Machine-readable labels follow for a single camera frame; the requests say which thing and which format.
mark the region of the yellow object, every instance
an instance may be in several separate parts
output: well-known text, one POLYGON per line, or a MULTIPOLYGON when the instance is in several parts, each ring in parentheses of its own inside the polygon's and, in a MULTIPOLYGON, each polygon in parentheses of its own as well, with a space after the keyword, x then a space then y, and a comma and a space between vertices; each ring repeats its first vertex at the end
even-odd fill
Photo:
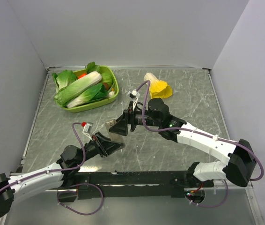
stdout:
POLYGON ((172 95, 172 88, 165 81, 160 81, 152 73, 146 73, 144 81, 150 80, 150 97, 151 98, 168 98, 172 95))

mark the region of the marble tabletop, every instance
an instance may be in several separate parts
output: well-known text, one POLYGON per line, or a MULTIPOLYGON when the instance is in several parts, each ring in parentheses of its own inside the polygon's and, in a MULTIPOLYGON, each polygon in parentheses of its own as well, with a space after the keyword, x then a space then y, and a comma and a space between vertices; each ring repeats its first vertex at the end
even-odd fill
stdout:
MULTIPOLYGON (((199 129, 220 137, 227 138, 227 132, 216 101, 207 70, 202 69, 157 69, 132 68, 114 69, 119 84, 119 95, 111 104, 92 110, 70 113, 53 100, 55 84, 51 74, 65 68, 51 68, 48 71, 44 94, 41 100, 33 132, 29 141, 23 173, 45 167, 57 159, 67 145, 79 146, 71 124, 90 121, 95 125, 93 132, 100 131, 107 135, 104 123, 117 118, 128 107, 129 90, 135 89, 143 82, 145 73, 151 72, 161 80, 167 81, 173 89, 173 96, 164 99, 170 113, 186 120, 199 129)), ((88 139, 82 135, 83 142, 88 139)), ((137 127, 124 137, 126 147, 107 158, 95 156, 88 160, 81 171, 169 171, 187 170, 196 161, 213 162, 216 159, 193 147, 177 144, 163 139, 158 133, 137 127)))

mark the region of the white cable clip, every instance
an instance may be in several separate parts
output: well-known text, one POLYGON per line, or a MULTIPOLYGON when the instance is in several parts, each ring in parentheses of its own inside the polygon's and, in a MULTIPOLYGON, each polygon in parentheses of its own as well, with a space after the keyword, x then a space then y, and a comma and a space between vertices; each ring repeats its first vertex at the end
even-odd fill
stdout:
POLYGON ((217 140, 219 140, 219 135, 214 135, 213 136, 213 140, 216 142, 217 140))
POLYGON ((194 133, 195 130, 197 130, 197 127, 195 127, 195 128, 192 130, 192 132, 191 132, 191 134, 190 134, 190 137, 192 137, 192 135, 193 135, 193 133, 194 133))
POLYGON ((195 127, 195 128, 192 130, 191 134, 190 134, 189 145, 191 145, 191 138, 192 138, 193 133, 194 133, 195 130, 197 130, 197 127, 195 127))

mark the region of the green basket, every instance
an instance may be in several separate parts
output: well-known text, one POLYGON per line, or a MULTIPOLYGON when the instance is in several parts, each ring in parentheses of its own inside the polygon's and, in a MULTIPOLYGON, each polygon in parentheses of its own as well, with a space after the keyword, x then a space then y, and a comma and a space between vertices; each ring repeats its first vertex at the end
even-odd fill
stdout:
MULTIPOLYGON (((80 75, 84 74, 86 72, 85 69, 83 70, 78 70, 78 71, 74 71, 74 74, 79 77, 80 75)), ((101 101, 98 101, 98 102, 92 102, 92 103, 88 103, 88 104, 85 104, 85 105, 80 105, 80 106, 77 106, 77 107, 73 107, 73 108, 66 108, 66 107, 62 107, 63 109, 67 110, 68 112, 71 112, 71 113, 78 113, 78 112, 82 112, 82 111, 86 111, 86 110, 89 110, 89 109, 94 109, 94 108, 97 108, 97 107, 100 107, 100 106, 103 106, 103 105, 106 105, 108 103, 111 103, 113 101, 116 100, 117 98, 117 95, 119 94, 119 86, 118 86, 118 83, 117 83, 117 80, 115 78, 115 75, 114 73, 111 71, 110 68, 108 67, 105 67, 105 66, 100 66, 100 70, 99 70, 99 73, 102 74, 102 73, 110 73, 112 74, 112 79, 113 79, 113 83, 114 83, 114 91, 115 91, 115 95, 112 96, 112 97, 109 97, 109 98, 105 98, 101 101)))

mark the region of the metal edge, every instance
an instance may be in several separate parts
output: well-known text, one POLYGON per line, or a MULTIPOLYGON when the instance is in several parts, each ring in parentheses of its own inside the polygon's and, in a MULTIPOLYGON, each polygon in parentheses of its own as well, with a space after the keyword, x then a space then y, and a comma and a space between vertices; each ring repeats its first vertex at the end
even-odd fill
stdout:
POLYGON ((8 221, 7 214, 0 218, 0 225, 5 225, 6 221, 8 221))
POLYGON ((45 87, 46 87, 46 84, 47 84, 47 81, 48 81, 48 77, 49 77, 49 74, 48 74, 48 71, 47 71, 47 74, 46 74, 46 77, 45 77, 45 80, 44 80, 44 83, 43 83, 43 88, 41 90, 41 94, 40 94, 40 97, 39 97, 39 100, 38 100, 38 104, 37 104, 37 108, 36 108, 36 111, 35 111, 35 116, 34 116, 34 119, 33 119, 33 123, 31 125, 30 131, 29 131, 29 137, 28 137, 28 140, 26 142, 22 157, 25 157, 26 153, 28 151, 30 138, 31 138, 33 130, 34 130, 35 122, 36 122, 36 119, 37 119, 37 116, 38 116, 38 112, 39 112, 39 109, 40 109, 40 105, 41 105, 41 101, 42 101, 42 98, 43 98, 45 87))
POLYGON ((246 194, 248 197, 248 202, 249 202, 249 205, 251 207, 251 211, 253 214, 255 224, 264 225, 265 224, 264 219, 263 219, 263 216, 261 214, 254 190, 253 189, 246 189, 246 194))
POLYGON ((215 91, 215 87, 213 85, 211 74, 210 74, 210 72, 208 72, 207 74, 208 74, 209 80, 210 80, 212 88, 213 88, 213 93, 214 93, 216 101, 217 101, 217 105, 218 105, 218 108, 219 108, 219 111, 220 111, 220 114, 221 114, 221 118, 223 120, 223 124, 224 124, 225 130, 226 130, 226 135, 227 135, 228 139, 230 139, 230 136, 229 136, 229 133, 228 133, 228 130, 227 130, 227 126, 226 126, 226 123, 225 123, 225 120, 224 120, 224 117, 223 117, 222 109, 220 107, 219 100, 218 100, 218 97, 217 97, 217 94, 216 94, 216 91, 215 91))

